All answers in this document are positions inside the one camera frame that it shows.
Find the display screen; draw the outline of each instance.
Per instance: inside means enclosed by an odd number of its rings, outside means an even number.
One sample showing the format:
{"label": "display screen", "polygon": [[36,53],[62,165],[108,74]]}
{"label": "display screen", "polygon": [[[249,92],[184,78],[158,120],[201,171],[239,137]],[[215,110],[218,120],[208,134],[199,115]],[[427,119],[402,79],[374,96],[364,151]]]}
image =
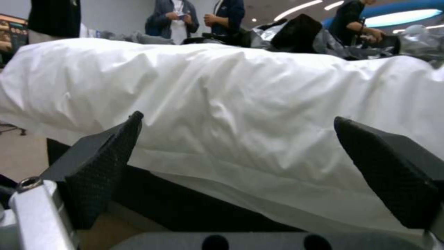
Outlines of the display screen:
{"label": "display screen", "polygon": [[27,21],[22,18],[0,14],[0,68],[28,40]]}

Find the black foam pad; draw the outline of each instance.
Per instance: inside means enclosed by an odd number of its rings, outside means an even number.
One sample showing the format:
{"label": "black foam pad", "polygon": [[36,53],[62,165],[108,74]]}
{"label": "black foam pad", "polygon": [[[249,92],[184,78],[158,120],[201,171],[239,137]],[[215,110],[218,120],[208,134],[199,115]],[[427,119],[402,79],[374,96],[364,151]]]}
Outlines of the black foam pad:
{"label": "black foam pad", "polygon": [[42,175],[57,182],[71,222],[89,229],[106,209],[139,136],[143,114],[123,124],[81,138]]}
{"label": "black foam pad", "polygon": [[372,190],[411,229],[428,229],[440,203],[444,162],[411,139],[337,117],[341,145]]}

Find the hand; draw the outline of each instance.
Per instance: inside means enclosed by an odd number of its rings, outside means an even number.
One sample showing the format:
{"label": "hand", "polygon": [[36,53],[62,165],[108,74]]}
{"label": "hand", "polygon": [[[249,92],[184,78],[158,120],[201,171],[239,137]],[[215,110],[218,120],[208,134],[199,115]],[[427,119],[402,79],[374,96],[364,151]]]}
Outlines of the hand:
{"label": "hand", "polygon": [[204,20],[205,20],[205,26],[211,27],[216,23],[217,16],[215,16],[213,14],[206,14],[204,17]]}
{"label": "hand", "polygon": [[371,29],[371,34],[375,37],[377,42],[382,41],[382,39],[384,38],[383,36],[385,36],[385,33],[377,28]]}
{"label": "hand", "polygon": [[183,21],[184,21],[186,24],[189,24],[189,25],[193,24],[193,20],[191,19],[191,16],[190,16],[190,15],[185,15],[184,18],[183,18]]}
{"label": "hand", "polygon": [[179,16],[177,15],[176,12],[169,12],[169,13],[165,14],[165,16],[171,21],[179,20]]}
{"label": "hand", "polygon": [[376,38],[372,35],[362,35],[361,39],[371,44],[376,43]]}

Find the navy jacket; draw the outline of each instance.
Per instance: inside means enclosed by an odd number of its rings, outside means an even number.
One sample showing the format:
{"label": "navy jacket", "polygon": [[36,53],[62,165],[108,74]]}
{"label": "navy jacket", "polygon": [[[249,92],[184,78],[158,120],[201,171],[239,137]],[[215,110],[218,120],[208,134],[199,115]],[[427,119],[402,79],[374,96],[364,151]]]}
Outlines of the navy jacket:
{"label": "navy jacket", "polygon": [[220,24],[214,24],[211,27],[211,33],[217,35],[232,35],[239,32],[242,19],[244,19],[245,16],[244,0],[224,0],[215,15],[228,17],[229,27],[226,28]]}
{"label": "navy jacket", "polygon": [[[165,14],[172,12],[173,10],[174,3],[172,0],[156,0],[154,14],[150,17],[150,21],[153,26],[159,29],[160,36],[163,38],[171,38],[171,20],[169,20]],[[186,36],[190,37],[190,33],[196,33],[197,29],[199,28],[199,21],[196,17],[196,9],[188,0],[183,0],[182,12],[189,14],[193,21],[192,25],[186,25]]]}

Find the silver metal bar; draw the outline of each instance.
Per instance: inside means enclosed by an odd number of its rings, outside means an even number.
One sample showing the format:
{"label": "silver metal bar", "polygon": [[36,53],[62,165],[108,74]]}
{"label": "silver metal bar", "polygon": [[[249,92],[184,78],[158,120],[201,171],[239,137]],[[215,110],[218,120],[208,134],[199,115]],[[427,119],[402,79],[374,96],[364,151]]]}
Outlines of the silver metal bar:
{"label": "silver metal bar", "polygon": [[10,200],[19,225],[21,249],[74,250],[46,186],[41,180],[35,181],[22,181]]}

